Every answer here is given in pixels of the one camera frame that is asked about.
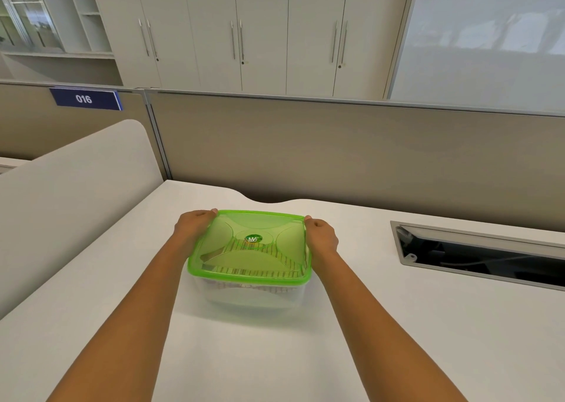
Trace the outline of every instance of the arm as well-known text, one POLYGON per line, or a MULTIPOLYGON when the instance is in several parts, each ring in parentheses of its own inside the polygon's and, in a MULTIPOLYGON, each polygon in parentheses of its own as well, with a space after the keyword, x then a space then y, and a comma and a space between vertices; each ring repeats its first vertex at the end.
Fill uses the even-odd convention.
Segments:
POLYGON ((173 235, 47 402, 151 400, 182 267, 216 212, 198 210, 180 216, 173 235))
POLYGON ((466 402, 337 253, 334 230, 305 218, 313 268, 324 285, 371 402, 466 402))

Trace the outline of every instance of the plastic food container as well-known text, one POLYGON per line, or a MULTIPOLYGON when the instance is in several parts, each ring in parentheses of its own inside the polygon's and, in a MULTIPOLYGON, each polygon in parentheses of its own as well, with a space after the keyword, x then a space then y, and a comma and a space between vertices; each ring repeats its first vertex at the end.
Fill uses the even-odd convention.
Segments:
POLYGON ((188 259, 210 301, 263 308, 298 305, 312 274, 304 217, 220 210, 188 259))

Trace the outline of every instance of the forearm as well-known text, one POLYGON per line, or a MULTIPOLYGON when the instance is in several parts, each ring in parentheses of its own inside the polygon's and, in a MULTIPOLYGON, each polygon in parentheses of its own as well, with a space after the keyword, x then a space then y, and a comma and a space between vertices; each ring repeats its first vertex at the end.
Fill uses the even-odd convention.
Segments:
POLYGON ((464 402, 456 386, 337 253, 318 273, 371 401, 464 402))
POLYGON ((150 401, 187 250, 172 236, 53 391, 50 402, 150 401))

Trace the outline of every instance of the hand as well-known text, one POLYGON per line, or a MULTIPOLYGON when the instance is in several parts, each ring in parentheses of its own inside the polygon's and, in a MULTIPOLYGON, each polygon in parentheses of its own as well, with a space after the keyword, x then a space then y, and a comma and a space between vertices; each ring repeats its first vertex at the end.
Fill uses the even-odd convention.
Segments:
POLYGON ((191 246, 190 250, 192 250, 194 243, 206 232, 216 214, 217 209, 194 210, 181 214, 179 221, 175 224, 175 231, 171 239, 191 246))
POLYGON ((335 231, 325 220, 304 218, 306 226, 306 243, 312 252, 312 268, 318 273, 325 260, 337 254, 339 240, 335 231))

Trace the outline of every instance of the logo sticker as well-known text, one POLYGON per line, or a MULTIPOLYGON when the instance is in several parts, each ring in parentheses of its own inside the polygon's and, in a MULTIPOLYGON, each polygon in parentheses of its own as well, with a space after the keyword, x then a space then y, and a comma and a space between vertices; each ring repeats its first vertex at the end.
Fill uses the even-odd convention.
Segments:
POLYGON ((245 237, 245 241, 247 242, 259 242, 263 240, 263 237, 259 234, 251 234, 245 237))

